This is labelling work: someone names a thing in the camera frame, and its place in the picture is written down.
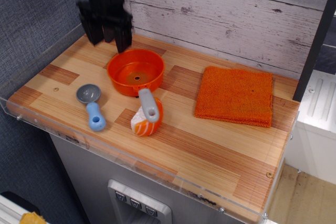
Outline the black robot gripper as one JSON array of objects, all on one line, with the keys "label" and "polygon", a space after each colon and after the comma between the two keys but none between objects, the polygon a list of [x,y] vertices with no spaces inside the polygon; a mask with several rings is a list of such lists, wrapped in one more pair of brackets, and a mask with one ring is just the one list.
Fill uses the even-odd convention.
[{"label": "black robot gripper", "polygon": [[132,44],[132,15],[124,9],[124,0],[78,1],[79,17],[89,41],[102,41],[102,29],[114,29],[118,53]]}]

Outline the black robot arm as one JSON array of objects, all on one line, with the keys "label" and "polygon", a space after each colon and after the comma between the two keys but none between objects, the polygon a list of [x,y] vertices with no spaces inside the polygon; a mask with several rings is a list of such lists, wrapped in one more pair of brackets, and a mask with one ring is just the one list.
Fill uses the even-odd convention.
[{"label": "black robot arm", "polygon": [[78,1],[79,17],[89,41],[116,43],[119,53],[132,44],[132,15],[124,9],[124,0]]}]

